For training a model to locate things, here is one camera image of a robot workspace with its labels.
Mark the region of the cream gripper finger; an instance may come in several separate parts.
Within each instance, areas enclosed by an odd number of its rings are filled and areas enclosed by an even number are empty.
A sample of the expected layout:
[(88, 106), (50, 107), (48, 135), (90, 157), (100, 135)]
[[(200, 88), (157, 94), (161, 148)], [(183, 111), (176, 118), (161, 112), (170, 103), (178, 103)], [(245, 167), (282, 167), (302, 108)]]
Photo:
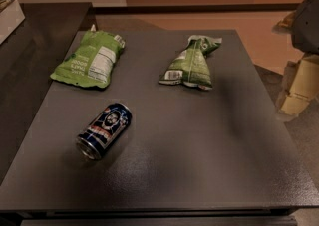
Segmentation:
[(319, 94), (319, 56), (305, 54), (297, 63), (288, 61), (282, 90), (276, 100), (279, 113), (299, 116)]

